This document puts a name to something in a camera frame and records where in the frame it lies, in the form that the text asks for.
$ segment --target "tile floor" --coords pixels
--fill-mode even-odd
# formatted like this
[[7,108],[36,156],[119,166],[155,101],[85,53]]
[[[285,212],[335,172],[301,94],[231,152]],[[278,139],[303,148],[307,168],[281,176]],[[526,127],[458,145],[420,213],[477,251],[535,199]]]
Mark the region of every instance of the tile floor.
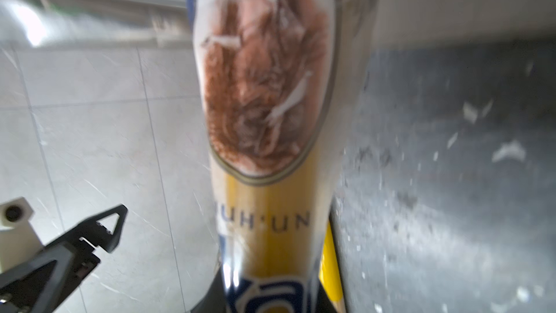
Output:
[[129,209],[120,247],[58,312],[183,313],[217,238],[191,50],[0,50],[0,202],[26,197],[43,242]]

